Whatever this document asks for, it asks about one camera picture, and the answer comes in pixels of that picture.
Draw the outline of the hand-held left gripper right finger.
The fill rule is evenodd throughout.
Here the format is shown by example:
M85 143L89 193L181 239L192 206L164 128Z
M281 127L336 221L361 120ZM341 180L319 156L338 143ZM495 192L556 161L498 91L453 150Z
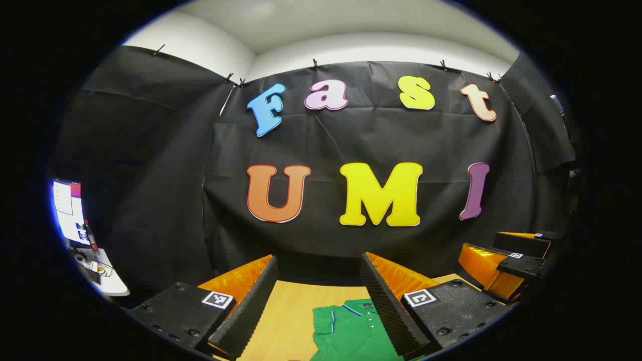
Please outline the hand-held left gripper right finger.
M371 252L360 263L388 338L404 359L459 346L512 311L459 278L438 282Z

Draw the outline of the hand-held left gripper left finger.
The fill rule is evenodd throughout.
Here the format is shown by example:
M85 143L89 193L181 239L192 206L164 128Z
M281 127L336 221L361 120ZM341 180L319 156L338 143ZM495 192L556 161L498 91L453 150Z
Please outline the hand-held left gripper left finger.
M252 338L278 276L277 258L266 255L199 286L176 282L128 313L170 342L235 360Z

